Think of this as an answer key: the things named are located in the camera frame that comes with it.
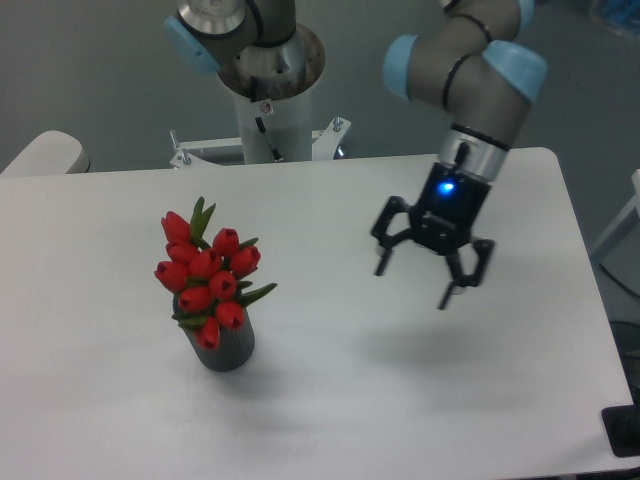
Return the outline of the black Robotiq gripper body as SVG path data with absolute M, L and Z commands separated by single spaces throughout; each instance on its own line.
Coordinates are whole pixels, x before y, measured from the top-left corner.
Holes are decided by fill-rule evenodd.
M 418 201 L 409 208 L 412 239 L 441 256 L 471 240 L 471 230 L 491 185 L 435 163 Z

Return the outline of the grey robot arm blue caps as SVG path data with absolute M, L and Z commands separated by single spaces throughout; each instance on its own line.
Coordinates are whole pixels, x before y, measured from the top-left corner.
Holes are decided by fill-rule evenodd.
M 483 281 L 494 249 L 472 228 L 547 74 L 546 61 L 516 43 L 530 1 L 445 1 L 433 39 L 404 35 L 389 46 L 386 88 L 453 118 L 413 204 L 389 198 L 372 236 L 383 273 L 396 245 L 411 241 L 443 257 L 447 293 Z M 332 158 L 337 146 L 312 135 L 311 92 L 325 67 L 318 37 L 291 1 L 181 1 L 164 23 L 193 71 L 218 77 L 232 95 L 248 164 Z

